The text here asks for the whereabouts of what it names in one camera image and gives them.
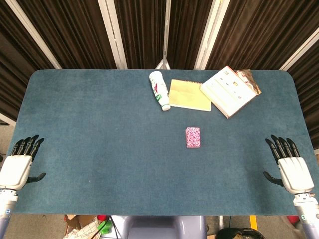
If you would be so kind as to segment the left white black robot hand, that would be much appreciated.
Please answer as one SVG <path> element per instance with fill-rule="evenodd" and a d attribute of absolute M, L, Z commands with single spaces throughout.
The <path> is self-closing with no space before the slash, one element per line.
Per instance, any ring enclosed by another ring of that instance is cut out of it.
<path fill-rule="evenodd" d="M 21 139 L 15 143 L 0 170 L 0 189 L 19 191 L 25 184 L 42 180 L 46 173 L 30 177 L 29 172 L 44 138 L 38 135 Z"/>

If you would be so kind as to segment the blue felt table cloth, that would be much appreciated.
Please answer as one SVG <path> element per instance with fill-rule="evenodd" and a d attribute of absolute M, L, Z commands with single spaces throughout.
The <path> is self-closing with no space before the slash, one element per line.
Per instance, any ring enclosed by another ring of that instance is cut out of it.
<path fill-rule="evenodd" d="M 17 214 L 294 215 L 293 195 L 270 183 L 280 172 L 265 139 L 290 138 L 307 162 L 319 201 L 319 166 L 288 72 L 254 70 L 262 93 L 227 119 L 156 101 L 150 70 L 38 70 L 13 142 L 44 142 Z M 199 127 L 201 147 L 185 129 Z"/>

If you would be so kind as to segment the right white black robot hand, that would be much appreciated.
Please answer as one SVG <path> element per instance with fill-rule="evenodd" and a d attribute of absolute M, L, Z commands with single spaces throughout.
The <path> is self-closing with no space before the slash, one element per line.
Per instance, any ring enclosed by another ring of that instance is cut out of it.
<path fill-rule="evenodd" d="M 273 184 L 284 187 L 291 194 L 309 193 L 315 185 L 306 161 L 300 156 L 296 144 L 290 138 L 284 139 L 273 134 L 271 139 L 267 138 L 265 142 L 281 174 L 279 179 L 264 171 L 265 178 Z"/>

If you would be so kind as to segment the cardboard box with papers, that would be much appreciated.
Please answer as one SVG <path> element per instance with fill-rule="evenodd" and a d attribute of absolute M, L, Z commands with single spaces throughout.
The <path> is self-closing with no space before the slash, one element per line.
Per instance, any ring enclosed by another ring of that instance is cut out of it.
<path fill-rule="evenodd" d="M 66 229 L 63 239 L 100 239 L 100 224 L 95 215 L 64 215 Z"/>

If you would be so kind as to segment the dark brown curtain panel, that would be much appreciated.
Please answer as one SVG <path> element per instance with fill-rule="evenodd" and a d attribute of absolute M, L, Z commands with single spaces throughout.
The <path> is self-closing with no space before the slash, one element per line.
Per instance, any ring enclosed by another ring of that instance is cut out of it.
<path fill-rule="evenodd" d="M 167 60 L 171 69 L 193 69 L 213 0 L 171 0 Z"/>
<path fill-rule="evenodd" d="M 98 0 L 17 0 L 64 69 L 115 69 Z"/>
<path fill-rule="evenodd" d="M 114 0 L 129 69 L 154 69 L 163 58 L 166 0 Z"/>
<path fill-rule="evenodd" d="M 206 69 L 280 69 L 317 28 L 319 0 L 230 0 Z"/>
<path fill-rule="evenodd" d="M 16 121 L 30 76 L 52 69 L 5 0 L 0 0 L 0 113 Z"/>

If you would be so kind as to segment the green plastic object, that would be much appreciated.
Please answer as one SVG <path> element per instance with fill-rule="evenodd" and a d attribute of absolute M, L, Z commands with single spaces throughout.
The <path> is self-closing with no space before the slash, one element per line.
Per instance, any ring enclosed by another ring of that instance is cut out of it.
<path fill-rule="evenodd" d="M 108 234 L 110 232 L 111 228 L 112 228 L 112 222 L 111 221 L 103 221 L 97 227 L 98 233 L 100 233 L 102 235 Z"/>

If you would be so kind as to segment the pink patterned packet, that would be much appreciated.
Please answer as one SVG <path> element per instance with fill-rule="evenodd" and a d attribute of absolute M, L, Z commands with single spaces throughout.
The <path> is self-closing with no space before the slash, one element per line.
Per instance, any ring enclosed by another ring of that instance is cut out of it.
<path fill-rule="evenodd" d="M 199 127 L 187 127 L 185 129 L 185 139 L 187 148 L 200 148 L 200 128 Z"/>

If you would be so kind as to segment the white frame post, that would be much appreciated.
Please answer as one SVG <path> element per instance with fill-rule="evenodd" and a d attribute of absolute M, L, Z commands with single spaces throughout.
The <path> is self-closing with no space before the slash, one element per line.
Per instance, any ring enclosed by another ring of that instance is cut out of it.
<path fill-rule="evenodd" d="M 117 69 L 128 69 L 114 0 L 98 0 Z"/>
<path fill-rule="evenodd" d="M 156 69 L 170 70 L 167 60 L 168 40 L 169 40 L 169 22 L 170 22 L 171 0 L 166 0 L 165 18 L 164 18 L 164 37 L 162 60 L 156 66 Z"/>
<path fill-rule="evenodd" d="M 318 40 L 319 27 L 289 57 L 289 59 L 279 68 L 279 70 L 288 71 Z"/>
<path fill-rule="evenodd" d="M 204 70 L 224 20 L 230 0 L 213 0 L 202 36 L 194 70 Z"/>
<path fill-rule="evenodd" d="M 28 16 L 25 14 L 21 6 L 16 0 L 5 0 L 6 4 L 10 7 L 10 9 L 13 11 L 15 16 L 18 18 L 18 20 L 22 23 L 24 28 L 27 30 L 27 32 L 30 34 L 32 39 L 35 41 L 36 45 L 41 49 L 43 54 L 47 57 L 49 62 L 52 64 L 52 66 L 55 69 L 62 69 L 60 63 L 54 56 L 54 54 L 51 52 L 37 29 L 34 27 Z"/>

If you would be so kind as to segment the yellow spiral notepad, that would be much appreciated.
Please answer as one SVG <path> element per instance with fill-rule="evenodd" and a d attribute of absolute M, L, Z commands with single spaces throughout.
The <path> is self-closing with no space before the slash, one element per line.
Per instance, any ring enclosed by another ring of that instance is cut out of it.
<path fill-rule="evenodd" d="M 169 90 L 169 103 L 173 107 L 211 111 L 210 99 L 200 90 L 202 83 L 172 79 Z"/>

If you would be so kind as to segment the thick white book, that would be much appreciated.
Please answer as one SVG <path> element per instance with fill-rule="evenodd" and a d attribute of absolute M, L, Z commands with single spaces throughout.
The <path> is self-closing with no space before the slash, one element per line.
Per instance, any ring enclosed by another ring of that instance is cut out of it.
<path fill-rule="evenodd" d="M 226 118 L 232 117 L 258 96 L 229 66 L 225 66 L 204 82 L 200 90 Z"/>

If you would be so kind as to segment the white plastic bottle green label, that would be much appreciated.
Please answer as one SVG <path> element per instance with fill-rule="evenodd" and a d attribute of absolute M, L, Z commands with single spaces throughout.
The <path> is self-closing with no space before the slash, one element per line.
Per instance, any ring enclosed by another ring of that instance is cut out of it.
<path fill-rule="evenodd" d="M 160 104 L 163 111 L 170 110 L 169 95 L 166 84 L 164 82 L 162 73 L 160 71 L 153 71 L 149 75 L 149 80 L 152 85 L 154 96 Z"/>

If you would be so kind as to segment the red object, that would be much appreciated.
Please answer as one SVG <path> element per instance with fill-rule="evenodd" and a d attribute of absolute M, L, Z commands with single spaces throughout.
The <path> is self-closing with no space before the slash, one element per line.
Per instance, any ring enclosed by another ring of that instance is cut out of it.
<path fill-rule="evenodd" d="M 287 216 L 289 223 L 296 229 L 300 229 L 302 227 L 300 218 L 298 216 Z"/>

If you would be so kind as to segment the lavender robot torso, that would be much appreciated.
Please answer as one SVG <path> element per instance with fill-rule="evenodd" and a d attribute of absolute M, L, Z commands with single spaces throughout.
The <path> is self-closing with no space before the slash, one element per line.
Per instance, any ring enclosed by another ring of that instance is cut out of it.
<path fill-rule="evenodd" d="M 204 216 L 112 216 L 115 239 L 207 239 Z"/>

